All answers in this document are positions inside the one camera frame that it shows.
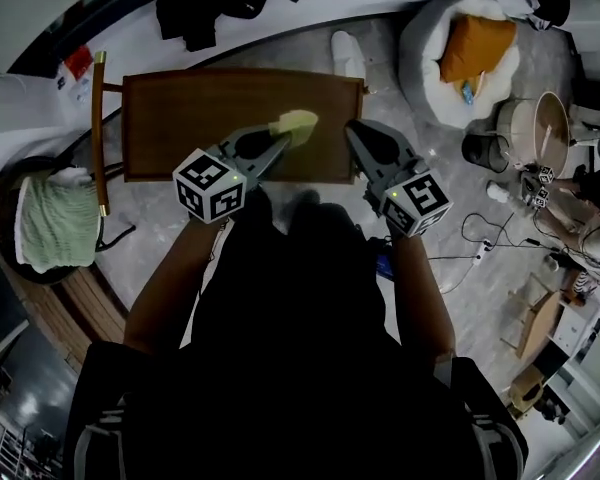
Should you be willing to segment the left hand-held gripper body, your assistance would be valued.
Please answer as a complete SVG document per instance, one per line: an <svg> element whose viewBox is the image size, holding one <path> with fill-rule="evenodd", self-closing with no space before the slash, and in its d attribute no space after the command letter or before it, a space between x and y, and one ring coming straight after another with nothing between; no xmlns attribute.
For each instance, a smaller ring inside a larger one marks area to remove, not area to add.
<svg viewBox="0 0 600 480"><path fill-rule="evenodd" d="M256 179L259 156L239 151L232 142L196 149L173 172L179 203L211 224L241 210L248 185Z"/></svg>

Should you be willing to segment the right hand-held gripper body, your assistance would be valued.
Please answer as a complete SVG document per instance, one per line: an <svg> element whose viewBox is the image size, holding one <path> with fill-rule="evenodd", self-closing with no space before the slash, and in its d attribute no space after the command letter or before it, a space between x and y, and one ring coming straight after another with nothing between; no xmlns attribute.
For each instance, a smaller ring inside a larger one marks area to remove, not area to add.
<svg viewBox="0 0 600 480"><path fill-rule="evenodd" d="M453 206L439 176L421 157L369 181L367 191L378 202L377 213L407 237L423 234Z"/></svg>

